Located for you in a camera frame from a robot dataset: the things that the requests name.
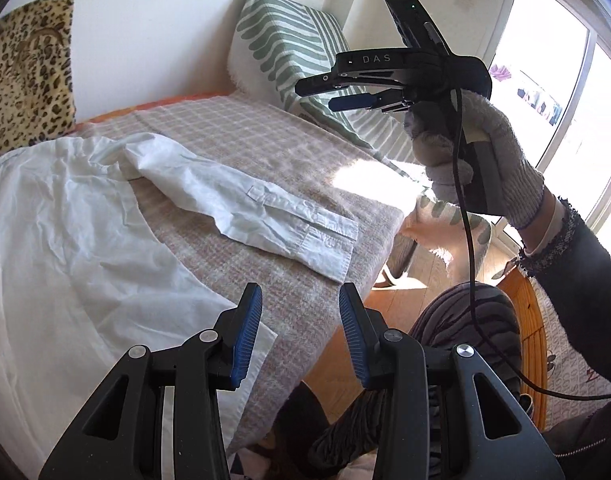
wooden chair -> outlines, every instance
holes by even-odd
[[[519,318],[523,354],[521,371],[537,386],[547,388],[545,328],[532,284],[515,267],[497,286],[508,294]],[[545,429],[547,396],[535,392],[525,384],[521,386],[521,393],[532,396],[535,404],[532,421],[540,431],[543,431]]]

sunlight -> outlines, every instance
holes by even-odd
[[[428,285],[423,283],[421,280],[417,280],[416,278],[405,276],[396,280],[396,285],[377,286],[377,284],[375,283],[375,286],[372,287],[372,290],[411,290],[413,288],[428,288]]]
[[[332,186],[365,198],[396,207],[409,214],[424,187],[403,177],[378,160],[357,160],[341,168]]]
[[[383,273],[383,270],[381,270],[381,272],[379,272],[379,275],[377,276],[377,281],[375,282],[374,287],[384,288],[386,286],[390,286],[390,282],[388,282],[385,277],[385,274]]]

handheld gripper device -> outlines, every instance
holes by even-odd
[[[175,386],[175,478],[230,480],[217,390],[236,390],[246,377],[262,303],[261,287],[248,283],[236,308],[183,345],[133,346],[71,422],[39,480],[160,479],[166,386]]]
[[[397,112],[420,101],[436,102],[445,119],[445,134],[455,142],[461,127],[451,92],[466,89],[489,99],[490,74],[477,57],[452,53],[419,0],[385,2],[406,48],[340,52],[330,72],[299,80],[295,91],[305,97],[348,86],[386,88],[376,94],[334,97],[328,103],[334,112],[357,108]],[[472,131],[467,124],[464,131],[459,158],[474,170],[472,182],[463,187],[466,208],[472,213],[503,216],[503,193],[492,143],[487,134]]]
[[[373,480],[428,479],[428,385],[439,397],[441,478],[563,480],[537,428],[474,348],[430,348],[388,328],[353,283],[341,287],[339,311],[357,378],[387,390]]]

white cloth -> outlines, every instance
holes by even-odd
[[[337,480],[372,480],[376,465],[377,455],[375,453],[361,455],[339,472]]]
[[[128,348],[178,346],[234,307],[154,237],[127,182],[140,171],[244,243],[323,270],[326,254],[349,259],[355,222],[167,137],[61,138],[1,157],[0,443],[30,480]],[[226,446],[275,338],[262,323],[246,380],[219,392]],[[171,467],[164,456],[165,476]]]

hand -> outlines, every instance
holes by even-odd
[[[523,229],[534,220],[541,207],[543,175],[525,160],[508,118],[502,112],[474,92],[462,90],[461,94],[463,129],[466,132],[482,130],[490,137],[499,165],[506,218],[516,229]],[[432,102],[412,105],[405,115],[405,129],[412,139],[414,156],[426,166],[437,197],[456,203],[452,132],[447,131],[439,105]],[[458,161],[458,171],[461,184],[470,183],[473,169],[466,161]]]

